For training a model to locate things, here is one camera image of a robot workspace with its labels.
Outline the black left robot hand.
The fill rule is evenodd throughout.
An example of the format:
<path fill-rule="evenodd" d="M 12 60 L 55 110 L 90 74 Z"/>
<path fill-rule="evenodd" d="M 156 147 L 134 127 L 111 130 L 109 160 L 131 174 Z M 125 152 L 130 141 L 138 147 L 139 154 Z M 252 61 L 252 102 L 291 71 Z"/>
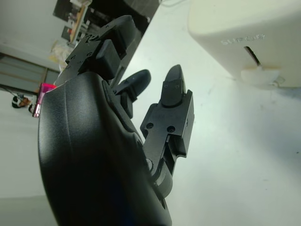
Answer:
<path fill-rule="evenodd" d="M 60 226 L 170 226 L 165 201 L 176 160 L 186 157 L 193 93 L 180 65 L 166 75 L 158 103 L 137 130 L 133 102 L 151 80 L 139 71 L 112 86 L 135 36 L 131 16 L 87 35 L 45 93 L 38 151 L 43 185 Z"/>

